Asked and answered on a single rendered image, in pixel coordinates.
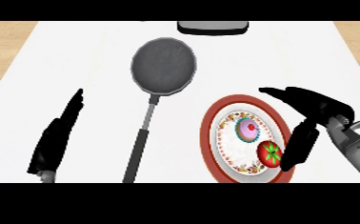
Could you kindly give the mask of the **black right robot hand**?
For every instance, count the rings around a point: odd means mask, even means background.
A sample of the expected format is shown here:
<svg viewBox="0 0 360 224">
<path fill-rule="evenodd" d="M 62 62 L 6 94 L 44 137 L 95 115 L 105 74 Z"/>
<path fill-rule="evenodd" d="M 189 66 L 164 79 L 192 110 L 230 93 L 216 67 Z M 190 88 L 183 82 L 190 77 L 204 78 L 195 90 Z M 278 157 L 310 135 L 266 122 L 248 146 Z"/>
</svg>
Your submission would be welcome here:
<svg viewBox="0 0 360 224">
<path fill-rule="evenodd" d="M 258 91 L 280 99 L 306 116 L 306 120 L 292 131 L 285 147 L 280 167 L 286 172 L 297 164 L 307 161 L 319 136 L 316 126 L 326 128 L 329 119 L 337 115 L 342 115 L 350 123 L 357 122 L 354 110 L 348 104 L 303 88 L 286 87 L 283 90 L 260 88 Z"/>
</svg>

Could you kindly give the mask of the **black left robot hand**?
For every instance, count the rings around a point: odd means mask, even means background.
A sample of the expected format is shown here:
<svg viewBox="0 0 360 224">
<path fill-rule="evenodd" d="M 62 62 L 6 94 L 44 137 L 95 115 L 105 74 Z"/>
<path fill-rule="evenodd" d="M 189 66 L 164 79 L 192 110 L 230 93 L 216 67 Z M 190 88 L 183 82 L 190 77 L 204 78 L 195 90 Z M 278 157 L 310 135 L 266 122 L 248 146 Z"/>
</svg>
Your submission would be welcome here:
<svg viewBox="0 0 360 224">
<path fill-rule="evenodd" d="M 44 129 L 41 139 L 33 153 L 27 170 L 28 173 L 37 174 L 41 171 L 55 172 L 58 170 L 81 109 L 83 90 L 78 90 L 62 115 L 52 120 L 47 128 Z"/>
</svg>

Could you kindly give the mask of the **red tomato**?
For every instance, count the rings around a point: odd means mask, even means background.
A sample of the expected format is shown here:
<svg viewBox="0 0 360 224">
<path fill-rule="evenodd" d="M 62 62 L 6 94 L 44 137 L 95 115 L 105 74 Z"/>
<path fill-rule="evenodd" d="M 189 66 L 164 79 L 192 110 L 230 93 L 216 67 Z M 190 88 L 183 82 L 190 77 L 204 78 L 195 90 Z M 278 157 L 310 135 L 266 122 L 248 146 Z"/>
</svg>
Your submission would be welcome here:
<svg viewBox="0 0 360 224">
<path fill-rule="evenodd" d="M 257 158 L 267 168 L 278 168 L 282 163 L 283 151 L 273 141 L 263 141 L 257 146 Z"/>
</svg>

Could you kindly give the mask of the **red-rimmed patterned plate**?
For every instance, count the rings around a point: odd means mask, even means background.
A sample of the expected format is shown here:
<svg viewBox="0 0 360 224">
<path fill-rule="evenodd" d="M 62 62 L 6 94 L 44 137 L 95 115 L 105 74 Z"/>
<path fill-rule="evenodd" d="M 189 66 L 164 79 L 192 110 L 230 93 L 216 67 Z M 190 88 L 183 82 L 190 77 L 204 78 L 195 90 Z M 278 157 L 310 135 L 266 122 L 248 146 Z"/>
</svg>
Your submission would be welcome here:
<svg viewBox="0 0 360 224">
<path fill-rule="evenodd" d="M 235 132 L 242 117 L 251 118 L 260 127 L 254 143 L 244 142 Z M 221 98 L 204 115 L 199 130 L 199 146 L 207 168 L 221 183 L 286 183 L 294 170 L 280 166 L 267 168 L 257 158 L 257 146 L 273 141 L 285 152 L 291 132 L 276 110 L 252 96 L 235 94 Z"/>
</svg>

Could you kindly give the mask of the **grey frying pan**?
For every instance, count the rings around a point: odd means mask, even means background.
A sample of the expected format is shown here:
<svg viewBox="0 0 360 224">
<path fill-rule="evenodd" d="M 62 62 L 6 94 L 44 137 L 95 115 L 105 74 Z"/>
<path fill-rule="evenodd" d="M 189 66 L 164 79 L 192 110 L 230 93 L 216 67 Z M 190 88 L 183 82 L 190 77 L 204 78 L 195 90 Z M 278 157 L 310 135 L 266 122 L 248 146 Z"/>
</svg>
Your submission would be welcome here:
<svg viewBox="0 0 360 224">
<path fill-rule="evenodd" d="M 162 96 L 170 96 L 183 91 L 193 80 L 195 70 L 195 52 L 188 44 L 174 38 L 162 37 L 151 40 L 134 53 L 131 63 L 133 80 L 140 89 L 151 94 L 151 97 L 124 173 L 124 183 L 136 181 L 151 118 L 159 99 Z"/>
</svg>

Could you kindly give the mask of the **pink frosted cupcake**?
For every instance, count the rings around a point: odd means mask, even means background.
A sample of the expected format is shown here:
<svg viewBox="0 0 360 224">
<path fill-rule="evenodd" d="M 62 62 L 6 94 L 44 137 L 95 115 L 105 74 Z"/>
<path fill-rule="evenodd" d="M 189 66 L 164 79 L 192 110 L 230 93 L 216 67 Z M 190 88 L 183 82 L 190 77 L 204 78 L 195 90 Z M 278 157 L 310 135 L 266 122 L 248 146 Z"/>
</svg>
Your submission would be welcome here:
<svg viewBox="0 0 360 224">
<path fill-rule="evenodd" d="M 255 121 L 248 117 L 242 117 L 236 122 L 235 132 L 244 142 L 254 143 L 260 137 L 260 127 Z"/>
</svg>

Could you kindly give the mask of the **grey flat appliance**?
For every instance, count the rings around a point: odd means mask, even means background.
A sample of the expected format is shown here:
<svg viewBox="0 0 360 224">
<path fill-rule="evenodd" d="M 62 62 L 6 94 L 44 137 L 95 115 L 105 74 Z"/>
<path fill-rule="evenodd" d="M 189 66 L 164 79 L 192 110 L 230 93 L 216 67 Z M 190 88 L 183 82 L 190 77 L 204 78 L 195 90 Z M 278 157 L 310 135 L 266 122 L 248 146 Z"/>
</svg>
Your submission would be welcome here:
<svg viewBox="0 0 360 224">
<path fill-rule="evenodd" d="M 248 31 L 248 21 L 179 21 L 177 30 L 192 35 L 236 35 Z"/>
</svg>

